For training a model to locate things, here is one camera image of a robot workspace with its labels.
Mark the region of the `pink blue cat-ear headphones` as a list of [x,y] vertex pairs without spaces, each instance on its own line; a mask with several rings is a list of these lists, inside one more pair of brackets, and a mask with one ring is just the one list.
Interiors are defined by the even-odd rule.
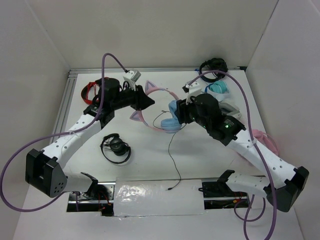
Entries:
[[[179,100],[178,96],[174,92],[170,91],[168,88],[156,86],[150,80],[147,80],[145,82],[144,90],[147,96],[158,91],[167,92],[169,95],[173,97],[173,100],[168,104],[168,110],[162,110],[161,113],[154,119],[152,125],[146,122],[141,110],[135,110],[131,114],[129,119],[132,121],[143,123],[146,127],[158,132],[164,132],[167,134],[175,134],[179,132],[182,129],[182,124],[179,122],[178,117],[176,116],[177,101]],[[163,114],[170,114],[171,117],[162,119],[160,121],[160,126],[155,126],[155,121]]]

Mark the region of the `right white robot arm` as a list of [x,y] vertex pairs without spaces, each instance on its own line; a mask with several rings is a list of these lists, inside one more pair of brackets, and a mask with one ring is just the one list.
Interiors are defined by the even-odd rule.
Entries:
[[175,115],[181,124],[197,123],[215,140],[237,152],[263,173],[263,177],[226,170],[218,179],[223,196],[246,192],[267,199],[281,212],[288,212],[303,189],[310,172],[285,162],[250,135],[248,127],[222,113],[218,101],[207,93],[176,102]]

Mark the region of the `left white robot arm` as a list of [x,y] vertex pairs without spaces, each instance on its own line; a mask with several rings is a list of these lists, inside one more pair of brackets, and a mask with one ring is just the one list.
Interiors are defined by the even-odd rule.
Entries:
[[26,182],[50,198],[62,192],[81,192],[86,199],[94,199],[99,193],[98,180],[85,172],[64,173],[67,162],[114,118],[116,110],[131,107],[142,111],[153,104],[155,101],[147,96],[141,85],[134,89],[122,89],[117,79],[103,79],[92,104],[66,135],[42,150],[32,149],[27,154]]

